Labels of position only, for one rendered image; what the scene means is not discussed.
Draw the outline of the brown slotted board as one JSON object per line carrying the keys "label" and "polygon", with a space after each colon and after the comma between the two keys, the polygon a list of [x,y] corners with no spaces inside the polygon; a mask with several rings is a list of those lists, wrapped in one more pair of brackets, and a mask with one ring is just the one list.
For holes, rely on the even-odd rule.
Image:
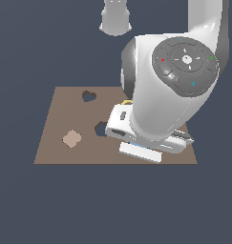
{"label": "brown slotted board", "polygon": [[[118,139],[95,133],[99,124],[108,121],[113,106],[125,99],[120,87],[57,87],[34,163],[148,164],[146,160],[120,153]],[[81,141],[73,148],[62,141],[70,130],[81,134]]]}

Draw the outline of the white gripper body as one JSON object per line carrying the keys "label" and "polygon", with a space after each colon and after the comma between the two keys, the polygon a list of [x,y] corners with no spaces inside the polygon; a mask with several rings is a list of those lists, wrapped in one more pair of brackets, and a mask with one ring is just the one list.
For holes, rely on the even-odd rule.
{"label": "white gripper body", "polygon": [[156,152],[181,153],[187,145],[194,142],[194,138],[190,134],[179,130],[174,130],[169,137],[159,142],[136,135],[130,126],[132,110],[132,105],[114,105],[105,133],[108,136],[121,139],[122,142],[139,145]]}

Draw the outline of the tan clover-shaped block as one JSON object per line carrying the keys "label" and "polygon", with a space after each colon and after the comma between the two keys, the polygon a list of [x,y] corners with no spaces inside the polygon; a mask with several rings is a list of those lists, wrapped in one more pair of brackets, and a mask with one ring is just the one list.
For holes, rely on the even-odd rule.
{"label": "tan clover-shaped block", "polygon": [[66,135],[63,136],[62,141],[69,148],[73,148],[81,141],[81,134],[76,130],[70,130]]}

